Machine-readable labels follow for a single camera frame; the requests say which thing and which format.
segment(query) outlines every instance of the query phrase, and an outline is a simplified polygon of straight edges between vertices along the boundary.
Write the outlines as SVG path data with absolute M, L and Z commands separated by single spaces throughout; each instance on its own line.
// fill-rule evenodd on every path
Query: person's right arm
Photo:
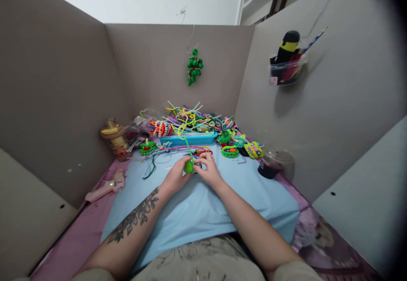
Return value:
M 222 200 L 237 231 L 268 280 L 273 279 L 279 266 L 291 261 L 304 262 L 280 234 L 222 179 L 211 153 L 202 153 L 195 163 L 206 166 L 206 170 L 198 166 L 194 166 L 194 170 Z

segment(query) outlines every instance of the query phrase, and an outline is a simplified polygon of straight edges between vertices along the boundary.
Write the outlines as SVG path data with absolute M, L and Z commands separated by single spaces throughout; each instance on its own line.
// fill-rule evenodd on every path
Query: hand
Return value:
M 202 163 L 206 166 L 206 170 L 201 169 L 199 166 L 194 165 L 194 171 L 201 175 L 202 179 L 212 187 L 212 189 L 216 190 L 217 187 L 225 183 L 222 176 L 219 174 L 219 171 L 216 167 L 215 160 L 213 156 L 209 152 L 202 153 L 197 160 L 195 160 L 195 164 Z
M 191 158 L 191 156 L 186 156 L 178 160 L 162 182 L 162 187 L 166 189 L 171 196 L 181 190 L 182 187 L 185 186 L 185 184 L 187 183 L 188 179 L 191 177 L 191 174 L 185 174 L 184 176 L 182 176 L 185 163 L 191 160 Z

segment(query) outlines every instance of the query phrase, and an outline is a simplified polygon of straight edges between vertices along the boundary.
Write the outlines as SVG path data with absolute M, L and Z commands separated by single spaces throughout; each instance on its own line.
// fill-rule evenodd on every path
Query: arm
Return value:
M 303 262 L 280 234 L 222 179 L 210 153 L 202 153 L 195 160 L 195 163 L 200 162 L 206 165 L 206 170 L 198 166 L 194 166 L 194 170 L 222 200 L 237 231 L 269 280 L 279 266 L 291 261 Z
M 92 268 L 103 268 L 117 280 L 127 276 L 150 236 L 162 208 L 190 178 L 191 174 L 182 176 L 185 163 L 190 159 L 188 156 L 176 162 L 163 183 L 125 217 L 77 274 Z

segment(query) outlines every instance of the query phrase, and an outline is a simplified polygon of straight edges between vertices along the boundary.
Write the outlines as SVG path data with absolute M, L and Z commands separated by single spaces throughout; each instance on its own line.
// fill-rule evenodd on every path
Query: person's left arm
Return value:
M 124 279 L 150 236 L 162 208 L 188 181 L 182 176 L 191 156 L 181 158 L 171 168 L 163 183 L 156 187 L 102 242 L 77 274 L 92 268 L 109 271 L 116 280 Z

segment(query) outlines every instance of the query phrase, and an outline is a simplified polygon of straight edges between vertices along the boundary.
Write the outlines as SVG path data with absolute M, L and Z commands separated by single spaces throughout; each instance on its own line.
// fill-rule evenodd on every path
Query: black and yellow marker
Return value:
M 300 33 L 295 30 L 288 31 L 283 38 L 279 53 L 274 61 L 275 64 L 281 64 L 289 62 L 290 59 L 298 53 L 297 45 L 300 41 Z

